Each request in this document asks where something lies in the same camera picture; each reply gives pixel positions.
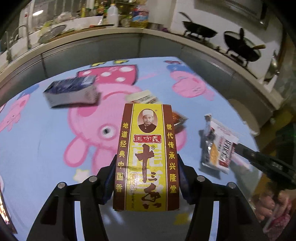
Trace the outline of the red patterned sleeve forearm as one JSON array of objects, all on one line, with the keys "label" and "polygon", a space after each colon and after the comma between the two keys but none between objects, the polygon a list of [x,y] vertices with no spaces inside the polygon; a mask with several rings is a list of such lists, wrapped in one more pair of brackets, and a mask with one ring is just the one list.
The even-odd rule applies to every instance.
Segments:
[{"label": "red patterned sleeve forearm", "polygon": [[289,201],[285,209],[281,206],[278,208],[265,233],[269,240],[276,240],[283,232],[292,217],[291,207],[292,203]]}]

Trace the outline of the person's right hand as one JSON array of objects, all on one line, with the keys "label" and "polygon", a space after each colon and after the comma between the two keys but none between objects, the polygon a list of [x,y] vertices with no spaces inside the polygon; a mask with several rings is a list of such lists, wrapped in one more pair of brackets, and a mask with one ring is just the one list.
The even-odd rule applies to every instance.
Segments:
[{"label": "person's right hand", "polygon": [[265,190],[259,195],[259,199],[255,202],[255,215],[259,222],[264,221],[266,218],[280,217],[287,209],[290,202],[289,193],[281,191],[277,199],[274,197],[272,190]]}]

